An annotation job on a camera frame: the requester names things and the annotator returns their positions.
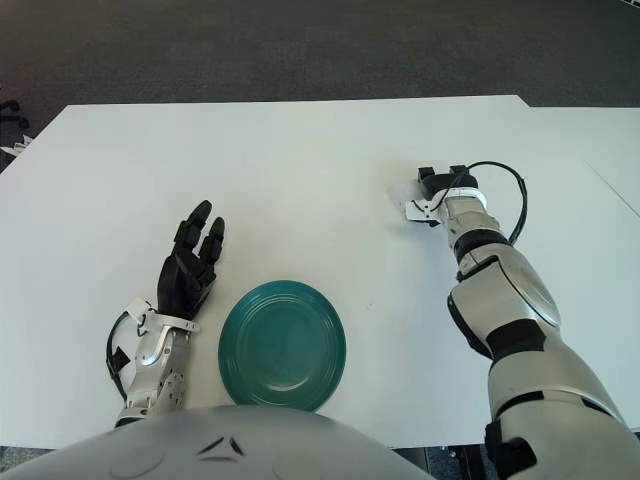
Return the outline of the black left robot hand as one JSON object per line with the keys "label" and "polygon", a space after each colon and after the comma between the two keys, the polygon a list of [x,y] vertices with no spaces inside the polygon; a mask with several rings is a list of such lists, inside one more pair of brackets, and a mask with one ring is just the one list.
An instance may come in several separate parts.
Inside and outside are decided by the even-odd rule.
{"label": "black left robot hand", "polygon": [[211,202],[203,200],[178,226],[173,248],[159,275],[157,310],[160,314],[193,321],[209,296],[224,241],[223,218],[214,220],[200,249],[195,249],[211,211]]}

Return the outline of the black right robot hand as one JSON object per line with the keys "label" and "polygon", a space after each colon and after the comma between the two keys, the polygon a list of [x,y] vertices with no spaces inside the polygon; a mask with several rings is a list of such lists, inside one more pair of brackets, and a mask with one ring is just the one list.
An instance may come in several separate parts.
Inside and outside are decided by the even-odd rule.
{"label": "black right robot hand", "polygon": [[432,167],[418,169],[418,182],[423,197],[431,201],[448,188],[478,188],[478,182],[464,165],[453,165],[446,173],[436,173]]}

